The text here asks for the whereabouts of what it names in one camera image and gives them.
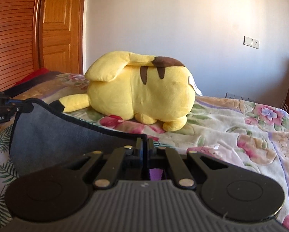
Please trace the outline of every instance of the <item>stuffed animal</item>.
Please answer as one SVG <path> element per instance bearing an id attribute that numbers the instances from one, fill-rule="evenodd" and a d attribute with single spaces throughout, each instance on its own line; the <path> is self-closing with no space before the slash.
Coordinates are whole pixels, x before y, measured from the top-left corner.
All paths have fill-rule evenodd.
<path id="1" fill-rule="evenodd" d="M 66 96 L 50 105 L 65 113 L 91 106 L 102 114 L 123 120 L 135 117 L 146 125 L 160 120 L 165 131 L 176 131 L 186 124 L 198 91 L 180 61 L 125 51 L 97 59 L 85 78 L 90 80 L 86 94 Z"/>

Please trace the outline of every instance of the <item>brown stripe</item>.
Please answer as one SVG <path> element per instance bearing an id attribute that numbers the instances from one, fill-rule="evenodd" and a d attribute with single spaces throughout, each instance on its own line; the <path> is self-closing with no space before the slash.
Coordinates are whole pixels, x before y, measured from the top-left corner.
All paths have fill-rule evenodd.
<path id="1" fill-rule="evenodd" d="M 140 77 L 144 85 L 147 84 L 147 68 L 148 68 L 147 66 L 140 67 Z"/>
<path id="2" fill-rule="evenodd" d="M 152 61 L 155 67 L 171 67 L 171 66 L 184 66 L 179 60 L 171 57 L 156 56 Z"/>
<path id="3" fill-rule="evenodd" d="M 165 76 L 165 67 L 157 67 L 158 76 L 160 79 L 163 79 Z"/>

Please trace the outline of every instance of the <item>wooden wardrobe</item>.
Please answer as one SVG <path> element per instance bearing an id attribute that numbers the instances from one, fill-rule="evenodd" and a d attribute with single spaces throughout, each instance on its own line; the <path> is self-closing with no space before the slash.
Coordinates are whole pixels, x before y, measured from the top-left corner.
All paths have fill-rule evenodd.
<path id="1" fill-rule="evenodd" d="M 32 71 L 82 73 L 84 0 L 0 0 L 0 90 Z"/>

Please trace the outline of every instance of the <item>floral bedspread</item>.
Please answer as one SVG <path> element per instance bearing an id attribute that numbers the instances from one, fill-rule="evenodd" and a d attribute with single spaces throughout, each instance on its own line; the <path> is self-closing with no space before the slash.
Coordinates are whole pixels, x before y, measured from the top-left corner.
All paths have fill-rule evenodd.
<path id="1" fill-rule="evenodd" d="M 37 97 L 50 103 L 62 96 L 84 93 L 87 85 L 82 75 L 62 74 L 16 98 Z M 289 229 L 289 115 L 285 111 L 234 99 L 197 97 L 187 124 L 176 132 L 164 132 L 160 122 L 144 125 L 134 120 L 124 121 L 116 116 L 104 116 L 92 108 L 71 115 L 105 128 L 146 133 L 156 146 L 173 147 L 182 154 L 201 151 L 273 178 L 282 186 L 286 197 L 278 221 Z M 11 220 L 4 192 L 18 177 L 8 156 L 12 122 L 0 125 L 0 228 Z"/>

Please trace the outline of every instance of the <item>plush toy's foot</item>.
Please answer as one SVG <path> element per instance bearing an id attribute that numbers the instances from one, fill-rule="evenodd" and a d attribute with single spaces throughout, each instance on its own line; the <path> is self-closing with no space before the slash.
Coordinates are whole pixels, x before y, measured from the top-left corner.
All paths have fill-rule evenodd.
<path id="1" fill-rule="evenodd" d="M 69 113 L 90 106 L 90 101 L 87 94 L 74 94 L 62 97 L 50 104 L 54 109 Z"/>
<path id="2" fill-rule="evenodd" d="M 157 119 L 151 118 L 148 115 L 142 114 L 142 113 L 137 113 L 135 114 L 135 119 L 145 125 L 151 125 L 154 124 Z"/>
<path id="3" fill-rule="evenodd" d="M 165 122 L 163 124 L 163 129 L 166 132 L 174 132 L 180 130 L 183 126 L 185 126 L 187 122 L 187 117 L 183 116 L 171 122 Z"/>

